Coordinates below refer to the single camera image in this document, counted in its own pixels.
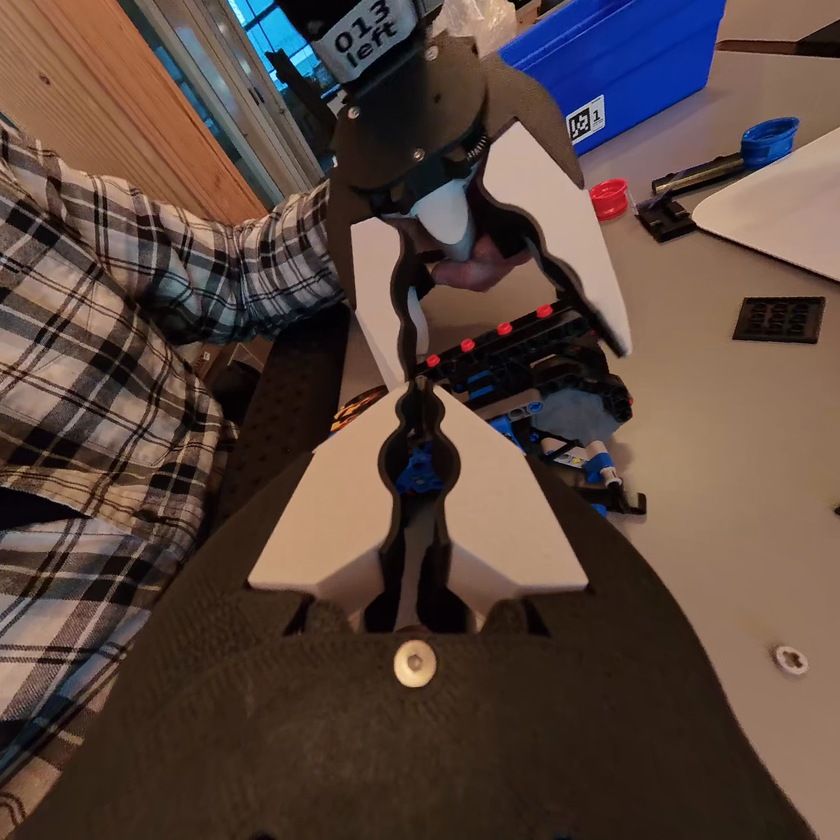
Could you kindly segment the black perforated panel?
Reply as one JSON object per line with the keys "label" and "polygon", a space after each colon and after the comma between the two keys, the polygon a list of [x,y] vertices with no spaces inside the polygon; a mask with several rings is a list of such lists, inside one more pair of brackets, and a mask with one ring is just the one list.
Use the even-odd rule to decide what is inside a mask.
{"label": "black perforated panel", "polygon": [[338,410],[350,329],[345,303],[280,334],[227,460],[210,532],[328,436]]}

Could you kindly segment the toy truck model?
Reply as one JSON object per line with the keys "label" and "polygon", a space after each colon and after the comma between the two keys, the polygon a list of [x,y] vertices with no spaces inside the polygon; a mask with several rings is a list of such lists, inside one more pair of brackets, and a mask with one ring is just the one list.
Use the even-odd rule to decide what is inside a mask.
{"label": "toy truck model", "polygon": [[523,454],[579,472],[573,488],[603,516],[647,514],[646,496],[625,488],[606,448],[634,399],[571,304],[546,304],[429,354],[416,372]]}

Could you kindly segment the black studded plate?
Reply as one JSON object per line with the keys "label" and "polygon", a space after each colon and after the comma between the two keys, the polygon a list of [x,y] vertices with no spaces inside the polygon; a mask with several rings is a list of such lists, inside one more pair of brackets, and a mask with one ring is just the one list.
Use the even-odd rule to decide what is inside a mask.
{"label": "black studded plate", "polygon": [[746,297],[731,338],[742,342],[817,344],[825,305],[824,297]]}

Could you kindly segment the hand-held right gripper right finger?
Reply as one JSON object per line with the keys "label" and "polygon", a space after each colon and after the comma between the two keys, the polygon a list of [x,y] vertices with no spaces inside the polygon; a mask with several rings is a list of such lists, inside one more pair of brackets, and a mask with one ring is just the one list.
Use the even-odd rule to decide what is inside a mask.
{"label": "hand-held right gripper right finger", "polygon": [[455,448],[443,497],[450,545],[447,588],[487,616],[504,600],[580,592],[588,578],[525,454],[439,386],[439,424]]}

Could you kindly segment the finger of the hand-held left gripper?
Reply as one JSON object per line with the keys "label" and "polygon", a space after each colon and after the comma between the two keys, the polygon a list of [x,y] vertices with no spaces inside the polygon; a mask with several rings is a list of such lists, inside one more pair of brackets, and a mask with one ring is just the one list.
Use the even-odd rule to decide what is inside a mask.
{"label": "finger of the hand-held left gripper", "polygon": [[354,310],[384,384],[409,382],[428,349],[428,326],[418,299],[424,265],[413,241],[379,218],[351,228]]}
{"label": "finger of the hand-held left gripper", "polygon": [[489,146],[475,180],[479,226],[502,251],[525,249],[617,358],[633,350],[623,293],[589,193],[521,122]]}

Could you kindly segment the clear plastic bag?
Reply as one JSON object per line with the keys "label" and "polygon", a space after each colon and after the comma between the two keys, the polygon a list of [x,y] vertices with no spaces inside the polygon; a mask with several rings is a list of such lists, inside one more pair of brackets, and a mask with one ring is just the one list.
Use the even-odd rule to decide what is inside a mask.
{"label": "clear plastic bag", "polygon": [[447,2],[448,32],[475,42],[484,58],[513,40],[518,33],[517,9],[509,1]]}

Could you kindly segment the red wheel rim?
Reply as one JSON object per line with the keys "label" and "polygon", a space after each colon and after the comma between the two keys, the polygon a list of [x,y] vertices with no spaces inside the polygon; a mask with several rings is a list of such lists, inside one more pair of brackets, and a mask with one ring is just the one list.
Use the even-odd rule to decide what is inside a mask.
{"label": "red wheel rim", "polygon": [[595,217],[600,223],[613,221],[629,208],[628,183],[623,178],[600,182],[589,190]]}

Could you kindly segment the black studded brick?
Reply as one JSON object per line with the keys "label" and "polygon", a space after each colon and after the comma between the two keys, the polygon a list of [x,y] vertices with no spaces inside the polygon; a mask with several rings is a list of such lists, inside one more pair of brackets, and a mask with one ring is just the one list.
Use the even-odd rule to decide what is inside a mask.
{"label": "black studded brick", "polygon": [[659,245],[675,241],[698,230],[690,212],[669,192],[637,204],[636,217],[644,230]]}

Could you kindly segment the person's left forearm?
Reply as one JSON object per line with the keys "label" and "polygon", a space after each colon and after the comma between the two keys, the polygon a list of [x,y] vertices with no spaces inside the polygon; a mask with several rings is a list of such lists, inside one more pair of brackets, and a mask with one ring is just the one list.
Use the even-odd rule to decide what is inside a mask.
{"label": "person's left forearm", "polygon": [[330,181],[230,226],[132,191],[136,299],[172,343],[275,339],[345,299],[329,253]]}

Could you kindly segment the blue storage bin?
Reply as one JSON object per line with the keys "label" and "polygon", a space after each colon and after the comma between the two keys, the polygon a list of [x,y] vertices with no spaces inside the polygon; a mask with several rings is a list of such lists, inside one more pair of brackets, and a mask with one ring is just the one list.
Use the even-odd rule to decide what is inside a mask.
{"label": "blue storage bin", "polygon": [[573,1],[499,49],[552,94],[577,155],[701,91],[724,1]]}

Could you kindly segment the person's left hand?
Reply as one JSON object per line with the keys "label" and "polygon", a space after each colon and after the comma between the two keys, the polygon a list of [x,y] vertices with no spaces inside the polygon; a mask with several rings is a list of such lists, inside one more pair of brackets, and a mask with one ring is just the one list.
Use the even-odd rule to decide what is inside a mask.
{"label": "person's left hand", "polygon": [[444,259],[431,269],[430,276],[437,286],[486,292],[530,259],[531,254],[527,248],[516,255],[505,257],[491,237],[485,234],[476,241],[467,261]]}

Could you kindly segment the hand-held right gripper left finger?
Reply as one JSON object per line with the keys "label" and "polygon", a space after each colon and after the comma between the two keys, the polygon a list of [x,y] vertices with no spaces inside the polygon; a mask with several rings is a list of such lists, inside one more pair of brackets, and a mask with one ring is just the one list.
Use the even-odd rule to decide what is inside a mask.
{"label": "hand-held right gripper left finger", "polygon": [[347,614],[383,593],[380,550],[394,500],[380,453],[401,425],[396,408],[407,392],[388,392],[314,450],[248,575],[252,588],[313,595]]}

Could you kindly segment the blue wheel rim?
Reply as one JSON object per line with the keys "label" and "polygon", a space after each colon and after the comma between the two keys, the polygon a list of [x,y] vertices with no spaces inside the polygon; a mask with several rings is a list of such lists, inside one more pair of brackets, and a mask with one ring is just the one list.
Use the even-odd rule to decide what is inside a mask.
{"label": "blue wheel rim", "polygon": [[790,154],[800,123],[796,117],[777,118],[747,129],[740,144],[744,166],[757,170]]}

